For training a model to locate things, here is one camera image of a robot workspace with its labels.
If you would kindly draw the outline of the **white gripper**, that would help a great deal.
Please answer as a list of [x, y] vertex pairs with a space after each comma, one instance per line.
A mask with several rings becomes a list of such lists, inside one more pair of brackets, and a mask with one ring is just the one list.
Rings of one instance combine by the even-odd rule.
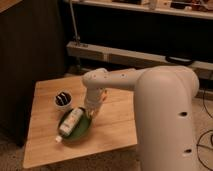
[[95, 118], [99, 113], [99, 108], [102, 106], [106, 98], [105, 89], [88, 89], [86, 91], [84, 106], [87, 111], [87, 117]]

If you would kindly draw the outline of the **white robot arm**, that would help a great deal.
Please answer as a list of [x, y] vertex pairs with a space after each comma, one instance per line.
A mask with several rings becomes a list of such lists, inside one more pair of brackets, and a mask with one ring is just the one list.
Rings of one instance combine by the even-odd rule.
[[82, 77], [87, 115], [94, 117], [106, 88], [134, 93], [134, 117], [142, 171], [199, 171], [192, 99], [199, 89], [185, 66], [158, 66], [123, 73], [104, 68]]

